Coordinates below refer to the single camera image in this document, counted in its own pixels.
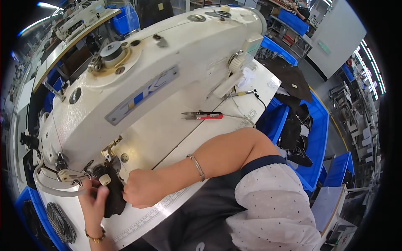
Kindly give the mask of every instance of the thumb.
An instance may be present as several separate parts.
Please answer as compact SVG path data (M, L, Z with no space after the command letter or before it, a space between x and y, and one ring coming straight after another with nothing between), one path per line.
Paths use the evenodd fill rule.
M107 186L100 186L98 188L98 194L96 195L96 206L105 207L107 196L109 195L109 189Z

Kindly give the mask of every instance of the white knob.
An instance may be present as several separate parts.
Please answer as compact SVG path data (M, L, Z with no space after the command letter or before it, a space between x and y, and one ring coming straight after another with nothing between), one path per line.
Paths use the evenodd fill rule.
M236 73L240 70L242 70L243 65L244 65L245 59L243 57L235 57L229 65L229 70L233 73Z
M227 6L227 5L222 5L222 6L221 6L221 11L229 12L229 11L230 11L230 7Z
M104 174L99 178L99 182L103 185L106 186L112 181L112 179L109 177L109 174Z
M70 177L70 175L68 175L67 170L64 169L64 170L59 171L59 178L62 181L67 181L69 177Z

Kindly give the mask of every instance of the white polka dot sleeve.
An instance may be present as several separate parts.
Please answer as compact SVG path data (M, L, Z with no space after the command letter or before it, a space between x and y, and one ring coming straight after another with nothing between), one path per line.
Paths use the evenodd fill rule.
M247 210L226 222L240 250L304 251L320 241L309 198L288 165L271 164L247 173L235 197Z

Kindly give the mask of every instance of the ruler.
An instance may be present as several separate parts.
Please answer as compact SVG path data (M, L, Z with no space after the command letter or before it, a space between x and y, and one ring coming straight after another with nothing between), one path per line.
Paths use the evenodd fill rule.
M113 241L118 242L123 238L127 237L128 235L130 235L132 232L138 230L139 228L151 222L153 219L155 219L157 216L163 213L164 210L166 210L175 202L177 202L186 192L188 192L191 189L191 187L192 186L189 186L174 194L166 196L163 200L161 200L155 206L153 206L152 209L149 210L145 215L143 215L140 219L138 219L131 226L129 226L123 233L115 236L113 238Z
M257 111L251 109L247 114L246 114L246 118L248 118L249 120L253 121L253 119L255 118L255 116L257 115ZM237 125L236 130L239 130L243 127L246 127L250 124L250 122L246 119L243 119L239 125Z

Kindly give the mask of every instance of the gray floor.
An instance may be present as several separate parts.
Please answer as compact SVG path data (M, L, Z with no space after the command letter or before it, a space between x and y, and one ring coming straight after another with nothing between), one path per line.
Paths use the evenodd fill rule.
M333 75L326 82L324 82L317 71L304 59L298 63L298 67L303 72L304 78L306 79L307 83L313 88L313 90L325 104L327 109L330 112L333 112L332 103L328 96L328 91L342 82L340 77L338 77L337 75ZM336 156L340 156L345 152L347 152L345 144L343 143L338 130L336 129L332 119L330 118L325 155L328 156L335 154ZM328 170L329 162L324 162L324 165L325 168Z

